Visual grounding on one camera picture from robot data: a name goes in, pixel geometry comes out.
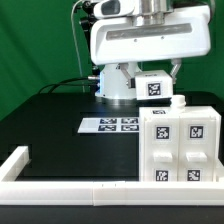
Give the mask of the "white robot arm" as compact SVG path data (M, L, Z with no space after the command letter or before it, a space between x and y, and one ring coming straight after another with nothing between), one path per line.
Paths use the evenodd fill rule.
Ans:
M207 4L91 0L91 60L101 65L95 96L109 101L169 98L183 58L209 52Z

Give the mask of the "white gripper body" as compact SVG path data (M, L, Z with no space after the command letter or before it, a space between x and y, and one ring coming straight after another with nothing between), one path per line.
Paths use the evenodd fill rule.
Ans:
M208 5L177 8L161 25L136 27L131 17L98 20L91 30L97 65L206 55L210 48Z

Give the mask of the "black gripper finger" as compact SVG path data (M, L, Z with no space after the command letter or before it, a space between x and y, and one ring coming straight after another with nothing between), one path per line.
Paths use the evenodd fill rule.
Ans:
M129 65L127 63L120 64L120 70L127 79L126 85L128 86L128 88L134 88L135 87L135 79L129 74L128 67L129 67Z
M172 64L172 69L171 69L170 75L172 77L172 80L176 81L176 76L178 74L178 71L181 68L182 60L181 59L172 59L171 64Z

